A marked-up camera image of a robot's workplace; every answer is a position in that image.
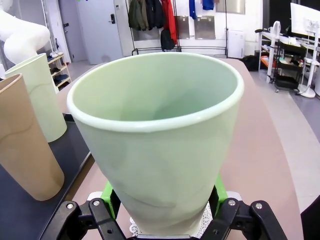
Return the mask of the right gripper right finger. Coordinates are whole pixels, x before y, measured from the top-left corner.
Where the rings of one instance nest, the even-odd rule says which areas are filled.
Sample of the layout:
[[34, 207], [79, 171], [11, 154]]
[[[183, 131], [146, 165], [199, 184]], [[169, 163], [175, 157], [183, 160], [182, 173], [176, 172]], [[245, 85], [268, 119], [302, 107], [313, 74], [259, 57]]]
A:
[[209, 197], [212, 220], [201, 240], [226, 240], [231, 230], [242, 232], [247, 240], [286, 240], [270, 205], [263, 200], [245, 204], [228, 197], [221, 177], [218, 177]]

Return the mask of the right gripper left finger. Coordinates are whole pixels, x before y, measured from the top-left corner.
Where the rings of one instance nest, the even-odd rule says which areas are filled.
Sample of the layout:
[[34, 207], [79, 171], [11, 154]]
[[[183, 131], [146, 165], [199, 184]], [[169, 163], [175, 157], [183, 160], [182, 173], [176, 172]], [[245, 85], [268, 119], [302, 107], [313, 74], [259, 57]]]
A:
[[121, 201], [112, 187], [107, 199], [95, 197], [79, 205], [64, 201], [46, 226], [41, 240], [82, 240], [89, 230], [97, 229], [103, 240], [125, 240], [116, 222]]

